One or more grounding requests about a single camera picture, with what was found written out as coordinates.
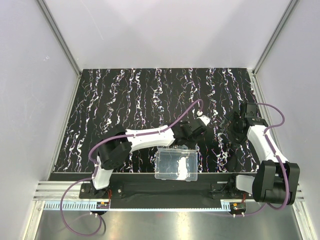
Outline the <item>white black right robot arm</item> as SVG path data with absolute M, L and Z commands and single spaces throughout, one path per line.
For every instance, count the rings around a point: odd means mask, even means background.
M 289 162 L 270 135 L 274 125 L 258 116 L 258 103 L 241 103 L 240 110 L 226 118 L 226 132 L 230 146 L 239 147 L 250 142 L 260 165 L 256 175 L 236 174 L 228 187 L 233 193 L 248 193 L 258 203 L 280 210 L 295 202 L 300 167 Z

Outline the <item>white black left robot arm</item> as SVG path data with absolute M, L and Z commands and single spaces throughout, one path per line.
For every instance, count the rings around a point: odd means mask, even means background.
M 131 153 L 156 148 L 155 174 L 158 180 L 194 182 L 198 179 L 196 147 L 205 134 L 206 116 L 191 121 L 179 121 L 158 128 L 132 130 L 118 124 L 107 132 L 89 152 L 94 162 L 91 177 L 93 189 L 105 190 L 110 185 L 114 169 L 122 166 Z

